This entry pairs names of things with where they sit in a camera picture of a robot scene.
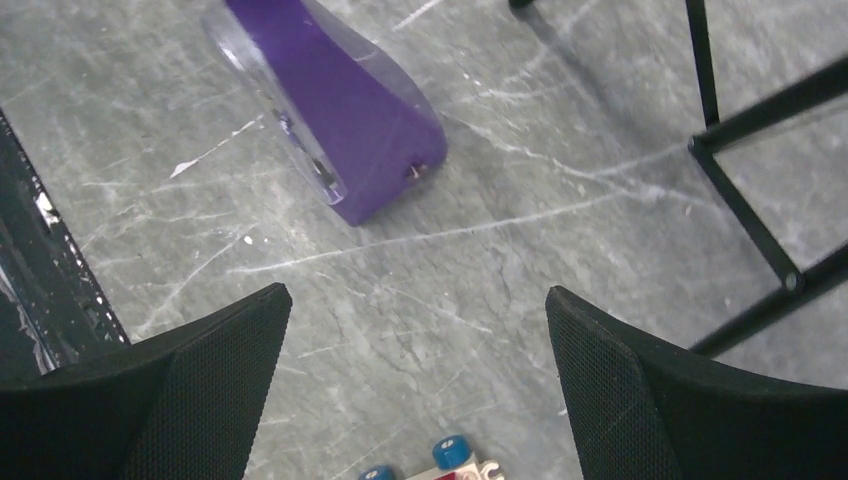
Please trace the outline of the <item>black tripod music stand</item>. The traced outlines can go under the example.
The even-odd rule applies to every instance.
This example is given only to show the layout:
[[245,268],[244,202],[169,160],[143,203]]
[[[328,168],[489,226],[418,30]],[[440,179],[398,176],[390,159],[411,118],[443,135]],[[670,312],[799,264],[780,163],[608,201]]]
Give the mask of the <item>black tripod music stand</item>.
[[580,54],[592,37],[624,34],[630,14],[647,11],[647,25],[674,51],[684,69],[669,87],[694,85],[703,117],[686,138],[686,154],[744,230],[776,278],[776,288],[696,342],[695,353],[717,357],[840,288],[847,281],[847,249],[814,263],[793,258],[789,229],[810,225],[807,202],[829,199],[833,216],[847,216],[847,173],[828,174],[813,151],[847,157],[847,128],[833,137],[797,131],[847,116],[847,5],[843,1],[605,1],[596,23],[581,8],[560,30],[533,1],[510,8],[545,41]]

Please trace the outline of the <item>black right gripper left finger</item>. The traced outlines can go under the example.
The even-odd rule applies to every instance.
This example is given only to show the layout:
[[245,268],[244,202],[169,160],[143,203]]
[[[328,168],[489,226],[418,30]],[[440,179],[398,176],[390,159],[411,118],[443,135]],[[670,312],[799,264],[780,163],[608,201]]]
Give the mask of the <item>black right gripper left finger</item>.
[[273,283],[204,318],[1,386],[5,479],[240,479],[292,298]]

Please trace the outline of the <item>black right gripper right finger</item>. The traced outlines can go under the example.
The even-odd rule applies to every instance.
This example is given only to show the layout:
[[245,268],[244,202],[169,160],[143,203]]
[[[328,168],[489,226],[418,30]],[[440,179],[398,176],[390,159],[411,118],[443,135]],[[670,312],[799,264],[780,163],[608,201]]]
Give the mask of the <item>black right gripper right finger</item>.
[[561,286],[545,310],[586,479],[843,479],[847,394],[635,328]]

